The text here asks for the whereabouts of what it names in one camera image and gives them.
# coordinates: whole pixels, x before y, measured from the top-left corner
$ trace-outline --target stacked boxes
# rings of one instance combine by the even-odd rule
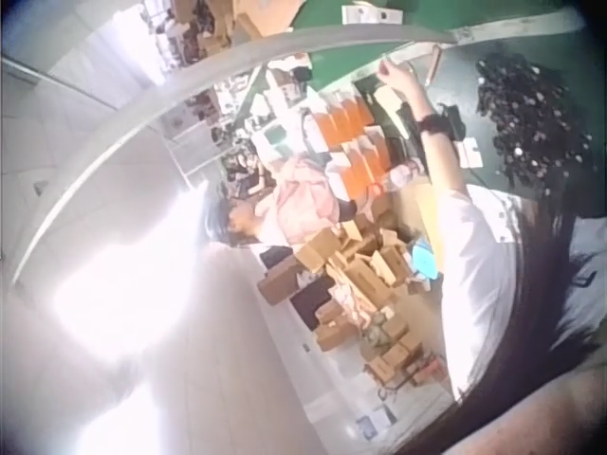
[[[397,372],[421,350],[407,321],[393,309],[398,299],[396,289],[410,286],[414,274],[406,259],[408,244],[391,229],[395,217],[390,208],[389,196],[380,196],[371,207],[375,223],[365,215],[357,215],[337,228],[322,230],[295,253],[303,266],[313,272],[324,270],[336,282],[330,291],[334,299],[316,313],[321,327],[315,334],[323,351],[368,329],[379,312],[388,318],[380,330],[391,344],[380,352],[373,346],[361,346],[361,354],[369,363],[368,371],[374,365],[388,365]],[[376,357],[382,361],[372,363]],[[387,371],[383,368],[374,375],[386,378]]]

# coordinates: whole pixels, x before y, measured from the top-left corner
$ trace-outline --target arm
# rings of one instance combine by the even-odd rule
[[[545,385],[447,453],[579,453],[605,412],[604,367]]]
[[[415,121],[420,121],[434,109],[428,100],[426,91],[417,80],[415,73],[401,69],[389,62],[382,62],[377,76],[384,83],[405,96],[411,106]],[[440,197],[449,191],[468,195],[464,176],[455,157],[453,144],[445,134],[421,134],[421,141],[428,161],[429,173],[432,175],[432,186],[436,196]]]
[[[259,173],[259,182],[254,187],[248,189],[248,195],[253,195],[266,187],[266,177],[264,176],[265,168],[262,163],[257,164],[257,172]]]

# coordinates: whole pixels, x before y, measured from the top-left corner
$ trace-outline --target person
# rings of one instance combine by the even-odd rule
[[[156,27],[156,35],[164,33],[167,38],[182,38],[190,31],[190,24],[181,24],[175,19],[172,9],[167,9],[167,17],[162,24]]]
[[[333,194],[322,167],[308,154],[273,161],[267,169],[276,181],[271,194],[219,198],[205,211],[208,238],[229,246],[299,247],[322,228],[353,219],[360,207]]]
[[[601,406],[580,404],[592,392],[603,391],[596,398],[604,399],[604,364],[570,372],[596,354],[592,336],[607,312],[607,220],[550,216],[542,204],[534,226],[514,209],[489,220],[475,205],[448,128],[414,72],[382,62],[377,76],[409,103],[432,179],[455,397],[395,453],[503,453],[505,446],[507,453],[555,453],[546,451],[555,447],[552,428],[563,430],[564,445],[574,444],[573,428],[588,429],[601,417]],[[556,412],[559,405],[569,414]],[[523,430],[525,438],[517,438]]]

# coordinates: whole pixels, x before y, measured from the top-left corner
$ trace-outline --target cardboard box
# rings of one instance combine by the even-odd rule
[[[392,211],[393,201],[390,194],[382,194],[371,203],[371,214],[374,221],[377,221],[383,214]]]
[[[327,260],[341,249],[339,237],[330,227],[317,233],[311,240],[303,245],[295,257],[311,272],[318,272]]]
[[[371,267],[360,259],[352,261],[343,273],[359,297],[380,310],[392,302],[395,294],[375,274]]]
[[[246,14],[255,25],[260,36],[269,36],[286,31],[297,12],[302,0],[231,0],[234,17]]]
[[[444,247],[438,232],[436,197],[428,177],[417,177],[393,197],[398,224],[412,235],[423,236],[432,247],[439,271],[443,271]]]
[[[346,262],[354,259],[354,256],[358,254],[365,254],[370,256],[379,247],[377,242],[377,236],[374,232],[368,232],[365,234],[362,242],[350,240],[341,249],[341,255],[345,258]]]
[[[413,356],[423,354],[424,346],[421,341],[421,337],[419,337],[415,332],[409,331],[398,341],[398,344],[401,344],[407,348]]]
[[[400,370],[410,362],[412,354],[402,344],[397,343],[382,358],[392,368]]]
[[[379,240],[382,246],[397,246],[404,243],[398,238],[398,232],[383,227],[379,229]]]
[[[383,323],[381,329],[392,341],[398,342],[409,332],[409,324],[399,313],[395,313],[392,318]]]
[[[383,313],[383,315],[386,317],[386,319],[392,319],[396,314],[396,312],[392,306],[384,306],[381,309],[381,313]]]
[[[324,353],[341,346],[348,338],[358,333],[358,329],[346,317],[336,319],[332,325],[319,325],[314,331],[316,342]]]
[[[343,308],[334,300],[328,301],[314,312],[320,324],[328,324],[342,314]]]
[[[359,329],[350,322],[345,314],[337,316],[334,322],[346,338],[357,337],[359,335]]]
[[[301,265],[299,263],[299,261],[297,261],[297,259],[295,259],[295,256],[293,256],[291,254],[290,256],[287,256],[282,261],[280,261],[279,263],[274,265],[272,268],[270,268],[266,272],[266,276],[267,277],[276,277],[276,276],[284,274],[284,273],[295,274],[295,273],[303,272],[304,270],[305,270],[304,266]]]
[[[290,269],[284,273],[268,275],[257,283],[257,289],[270,305],[276,305],[300,290],[297,272]]]
[[[411,269],[393,246],[385,246],[373,253],[371,266],[377,275],[392,287],[404,284],[412,275]]]
[[[390,383],[396,377],[396,370],[379,356],[367,363],[366,370],[383,386]]]
[[[354,217],[354,220],[341,223],[341,227],[348,239],[362,242],[364,233],[371,229],[373,225],[364,213],[359,213]]]

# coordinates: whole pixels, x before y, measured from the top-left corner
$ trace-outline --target green work surface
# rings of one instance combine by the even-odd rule
[[[563,0],[392,0],[387,7],[404,11],[405,24],[447,30],[514,17],[552,12]],[[347,0],[307,0],[293,21],[294,28],[341,24],[341,7]],[[311,55],[314,81],[320,90],[329,83],[394,49],[393,45],[357,45],[314,52]]]
[[[580,205],[591,208],[586,212],[595,212],[605,208],[605,117],[604,100],[606,71],[602,49],[593,40],[587,30],[561,35],[508,38],[493,42],[462,45],[444,52],[436,78],[428,90],[434,105],[444,103],[457,105],[466,125],[466,136],[476,138],[483,158],[483,167],[473,172],[467,171],[468,181],[472,184],[487,185],[494,190],[517,193],[523,197],[537,194],[526,187],[517,185],[511,189],[507,179],[496,171],[500,169],[502,158],[493,147],[495,128],[491,121],[476,113],[478,102],[475,62],[491,51],[501,49],[507,53],[520,53],[530,62],[559,70],[565,84],[570,88],[570,100],[584,115],[586,131],[593,137],[591,151],[598,167],[597,173],[571,172],[571,184],[579,187]],[[417,74],[426,74],[430,65],[430,56],[411,61]],[[373,76],[356,82],[363,93],[373,93],[378,85]],[[389,136],[398,135],[392,122],[383,109],[372,104],[376,121]]]

